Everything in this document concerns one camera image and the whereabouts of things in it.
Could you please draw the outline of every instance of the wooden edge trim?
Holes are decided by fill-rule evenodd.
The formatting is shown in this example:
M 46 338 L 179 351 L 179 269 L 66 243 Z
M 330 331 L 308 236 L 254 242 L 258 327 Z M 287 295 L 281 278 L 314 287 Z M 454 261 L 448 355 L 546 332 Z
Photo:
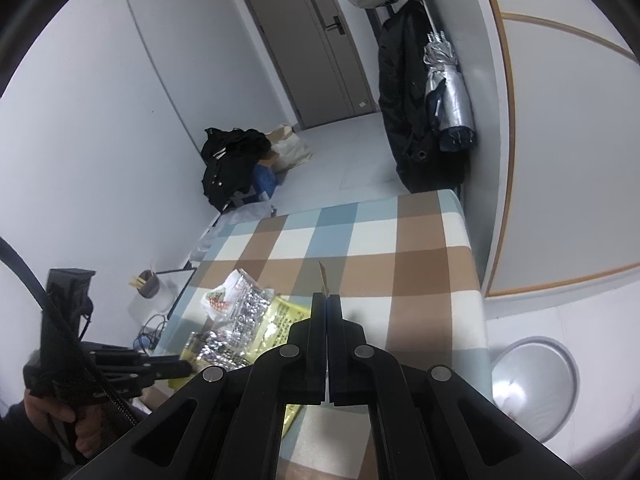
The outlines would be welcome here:
M 507 163 L 507 183 L 504 197 L 504 209 L 502 211 L 502 222 L 500 224 L 500 234 L 498 235 L 498 244 L 495 249 L 494 261 L 489 274 L 486 293 L 490 295 L 491 287 L 494 284 L 495 271 L 500 260 L 502 244 L 504 242 L 504 234 L 507 228 L 507 220 L 509 219 L 509 208 L 511 205 L 511 192 L 513 190 L 513 167 L 515 162 L 515 141 L 516 141 L 516 124 L 515 124 L 515 97 L 513 89 L 513 71 L 511 69 L 511 56 L 509 54 L 509 45 L 507 43 L 507 33 L 504 30 L 504 22 L 498 6 L 498 0 L 489 0 L 492 13 L 494 14 L 495 25 L 498 29 L 498 38 L 502 49 L 502 61 L 504 64 L 504 75 L 507 83 L 507 104 L 509 113 L 509 158 Z
M 572 27 L 571 25 L 555 22 L 554 20 L 548 20 L 546 18 L 539 18 L 538 16 L 530 16 L 528 14 L 519 14 L 517 12 L 503 12 L 502 19 L 510 20 L 512 22 L 533 23 L 534 25 L 539 25 L 540 27 L 548 27 L 548 28 L 554 28 L 555 30 L 562 30 L 567 34 L 572 34 L 573 36 L 578 36 L 579 38 L 593 41 L 593 43 L 597 43 L 605 48 L 608 48 L 609 50 L 617 52 L 618 54 L 621 54 L 622 56 L 630 59 L 631 61 L 635 61 L 636 63 L 638 62 L 638 60 L 636 59 L 636 56 L 634 56 L 634 54 L 631 51 L 627 50 L 626 48 L 616 45 L 615 43 L 609 40 L 605 40 L 604 38 L 601 38 L 596 34 L 591 34 L 590 32 L 587 32 L 586 30 L 582 30 L 581 28 Z
M 541 285 L 522 286 L 520 288 L 508 288 L 507 290 L 498 290 L 497 292 L 489 292 L 488 298 L 495 298 L 497 296 L 510 296 L 511 294 L 522 294 L 523 292 L 536 292 L 539 290 L 547 290 L 550 288 L 556 288 L 559 286 L 575 285 L 576 283 L 590 282 L 591 280 L 597 280 L 599 278 L 606 278 L 626 270 L 635 269 L 640 267 L 640 262 L 629 264 L 615 269 L 603 270 L 602 272 L 596 272 L 595 274 L 589 274 L 587 276 L 580 276 L 579 278 L 572 278 L 570 280 L 562 280 L 560 282 L 543 283 Z

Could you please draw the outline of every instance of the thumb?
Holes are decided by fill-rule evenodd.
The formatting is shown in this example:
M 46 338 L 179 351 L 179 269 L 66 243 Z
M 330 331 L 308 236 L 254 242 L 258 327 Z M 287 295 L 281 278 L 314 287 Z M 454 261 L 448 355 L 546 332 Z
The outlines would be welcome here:
M 57 420 L 61 420 L 62 422 L 73 422 L 76 420 L 74 410 L 53 397 L 44 397 L 43 399 L 31 397 L 30 400 L 34 408 L 43 413 L 49 413 L 49 415 Z

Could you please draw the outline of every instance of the metal screw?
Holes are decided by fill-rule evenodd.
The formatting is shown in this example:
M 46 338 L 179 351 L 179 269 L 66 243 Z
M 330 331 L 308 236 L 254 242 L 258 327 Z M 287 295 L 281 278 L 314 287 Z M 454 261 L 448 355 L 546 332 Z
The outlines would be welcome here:
M 210 366 L 209 368 L 205 368 L 202 373 L 202 378 L 208 383 L 215 383 L 222 379 L 222 376 L 225 374 L 225 371 L 219 366 Z
M 436 381 L 446 382 L 451 378 L 451 370 L 449 370 L 446 366 L 436 366 L 433 370 L 431 370 L 431 377 L 436 379 Z
M 300 353 L 300 348 L 295 345 L 284 345 L 280 347 L 280 355 L 282 357 L 295 357 Z
M 356 346 L 356 349 L 353 351 L 358 357 L 362 357 L 363 359 L 367 359 L 373 355 L 373 348 L 369 345 L 360 345 Z

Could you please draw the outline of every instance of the round metal lid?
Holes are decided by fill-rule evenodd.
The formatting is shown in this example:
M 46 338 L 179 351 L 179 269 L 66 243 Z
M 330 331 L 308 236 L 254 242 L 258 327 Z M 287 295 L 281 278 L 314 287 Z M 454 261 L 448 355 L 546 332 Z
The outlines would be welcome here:
M 578 399 L 578 368 L 569 351 L 546 337 L 509 346 L 494 362 L 494 402 L 540 442 L 569 419 Z

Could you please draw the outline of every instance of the table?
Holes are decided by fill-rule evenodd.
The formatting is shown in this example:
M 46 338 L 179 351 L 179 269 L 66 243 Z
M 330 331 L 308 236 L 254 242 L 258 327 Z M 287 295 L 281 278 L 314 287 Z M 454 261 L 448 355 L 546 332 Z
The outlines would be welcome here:
M 402 364 L 451 366 L 491 398 L 486 323 L 460 202 L 450 190 L 226 226 L 178 302 L 158 351 L 180 353 L 206 315 L 200 300 L 234 268 L 310 306 L 318 261 L 345 319 Z M 282 440 L 278 478 L 376 478 L 366 406 L 306 406 Z

